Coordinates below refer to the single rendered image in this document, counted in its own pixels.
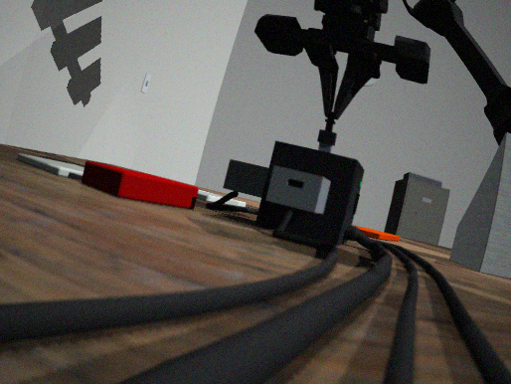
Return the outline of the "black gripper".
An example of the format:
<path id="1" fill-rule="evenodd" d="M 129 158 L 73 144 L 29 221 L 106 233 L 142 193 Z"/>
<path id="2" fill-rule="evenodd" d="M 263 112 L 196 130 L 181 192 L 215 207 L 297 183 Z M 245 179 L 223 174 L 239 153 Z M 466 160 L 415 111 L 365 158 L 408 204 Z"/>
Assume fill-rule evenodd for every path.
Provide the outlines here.
<path id="1" fill-rule="evenodd" d="M 259 18 L 255 33 L 267 51 L 287 56 L 305 49 L 318 67 L 323 108 L 328 118 L 333 110 L 339 66 L 337 52 L 348 53 L 347 66 L 334 104 L 333 117 L 343 114 L 351 99 L 371 79 L 381 75 L 382 61 L 396 64 L 401 79 L 427 84 L 430 48 L 427 42 L 396 35 L 395 46 L 374 42 L 375 29 L 368 20 L 323 15 L 323 29 L 301 29 L 296 17 L 266 14 Z"/>

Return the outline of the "black usb plug with grey metal tip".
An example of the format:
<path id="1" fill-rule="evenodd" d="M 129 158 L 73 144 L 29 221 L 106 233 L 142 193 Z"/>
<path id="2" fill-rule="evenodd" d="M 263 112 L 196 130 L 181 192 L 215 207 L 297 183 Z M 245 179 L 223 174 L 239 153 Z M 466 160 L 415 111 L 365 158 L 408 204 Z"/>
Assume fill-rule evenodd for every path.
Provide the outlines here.
<path id="1" fill-rule="evenodd" d="M 335 124 L 333 112 L 334 111 L 329 110 L 328 118 L 325 118 L 325 121 L 327 122 L 325 130 L 320 129 L 319 131 L 317 141 L 319 141 L 318 150 L 320 151 L 331 153 L 332 146 L 335 146 L 337 135 L 332 132 L 333 123 Z"/>

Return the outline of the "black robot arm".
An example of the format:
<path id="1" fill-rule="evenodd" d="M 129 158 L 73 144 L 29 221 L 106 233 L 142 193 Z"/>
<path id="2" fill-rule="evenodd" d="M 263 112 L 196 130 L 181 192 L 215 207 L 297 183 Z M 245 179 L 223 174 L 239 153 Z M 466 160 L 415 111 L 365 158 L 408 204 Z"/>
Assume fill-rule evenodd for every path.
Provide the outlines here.
<path id="1" fill-rule="evenodd" d="M 381 13 L 388 13 L 388 0 L 314 0 L 314 10 L 334 17 L 368 20 L 380 31 Z M 486 96 L 484 113 L 500 145 L 506 132 L 511 134 L 511 88 L 465 28 L 456 0 L 420 0 L 414 9 L 403 0 L 410 15 L 427 28 L 445 36 Z"/>

